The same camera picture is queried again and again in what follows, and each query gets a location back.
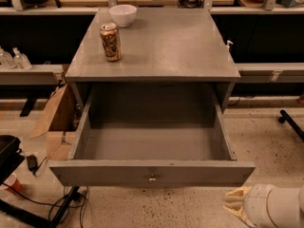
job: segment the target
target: cardboard box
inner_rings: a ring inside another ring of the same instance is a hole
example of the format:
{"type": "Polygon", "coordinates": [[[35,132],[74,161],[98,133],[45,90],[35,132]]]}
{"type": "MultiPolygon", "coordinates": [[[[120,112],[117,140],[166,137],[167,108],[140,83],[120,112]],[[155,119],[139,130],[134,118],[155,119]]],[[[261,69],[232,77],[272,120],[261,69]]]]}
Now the cardboard box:
{"type": "Polygon", "coordinates": [[[55,90],[36,122],[29,138],[47,133],[47,157],[49,160],[66,160],[75,139],[73,121],[76,115],[76,99],[68,85],[55,90]]]}

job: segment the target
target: cabinet top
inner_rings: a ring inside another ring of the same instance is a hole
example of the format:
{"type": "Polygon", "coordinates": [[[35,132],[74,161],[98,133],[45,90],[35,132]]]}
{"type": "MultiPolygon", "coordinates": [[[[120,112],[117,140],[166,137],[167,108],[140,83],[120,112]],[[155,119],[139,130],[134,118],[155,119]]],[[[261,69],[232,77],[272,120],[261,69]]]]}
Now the cabinet top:
{"type": "Polygon", "coordinates": [[[239,74],[206,9],[138,8],[119,28],[122,59],[108,62],[100,27],[112,22],[101,8],[66,74],[69,82],[188,80],[234,82],[239,74]]]}

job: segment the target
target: gray cabinet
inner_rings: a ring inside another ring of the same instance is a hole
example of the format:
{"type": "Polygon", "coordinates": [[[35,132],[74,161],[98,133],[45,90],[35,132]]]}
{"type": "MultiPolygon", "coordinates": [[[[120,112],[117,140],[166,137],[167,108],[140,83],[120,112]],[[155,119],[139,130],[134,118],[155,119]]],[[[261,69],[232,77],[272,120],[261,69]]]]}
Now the gray cabinet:
{"type": "Polygon", "coordinates": [[[105,60],[95,16],[66,79],[83,116],[63,185],[227,185],[255,169],[238,161],[222,112],[238,71],[204,9],[139,9],[121,28],[123,58],[105,60]]]}

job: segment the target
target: drawer front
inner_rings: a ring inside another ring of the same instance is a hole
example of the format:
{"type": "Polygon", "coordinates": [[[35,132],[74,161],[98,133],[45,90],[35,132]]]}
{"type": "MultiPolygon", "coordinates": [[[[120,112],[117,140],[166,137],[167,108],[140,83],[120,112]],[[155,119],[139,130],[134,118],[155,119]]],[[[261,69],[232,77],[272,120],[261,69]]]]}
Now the drawer front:
{"type": "Polygon", "coordinates": [[[50,162],[68,186],[236,186],[255,169],[241,161],[66,161],[50,162]]]}

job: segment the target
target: white bowl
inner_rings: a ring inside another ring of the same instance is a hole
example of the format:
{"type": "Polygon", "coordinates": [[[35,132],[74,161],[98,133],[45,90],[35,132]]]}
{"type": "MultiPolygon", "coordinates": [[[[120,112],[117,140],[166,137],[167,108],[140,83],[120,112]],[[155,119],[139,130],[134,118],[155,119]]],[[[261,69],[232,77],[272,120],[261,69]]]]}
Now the white bowl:
{"type": "Polygon", "coordinates": [[[130,26],[136,17],[137,8],[132,5],[117,5],[109,9],[112,20],[119,27],[130,26]]]}

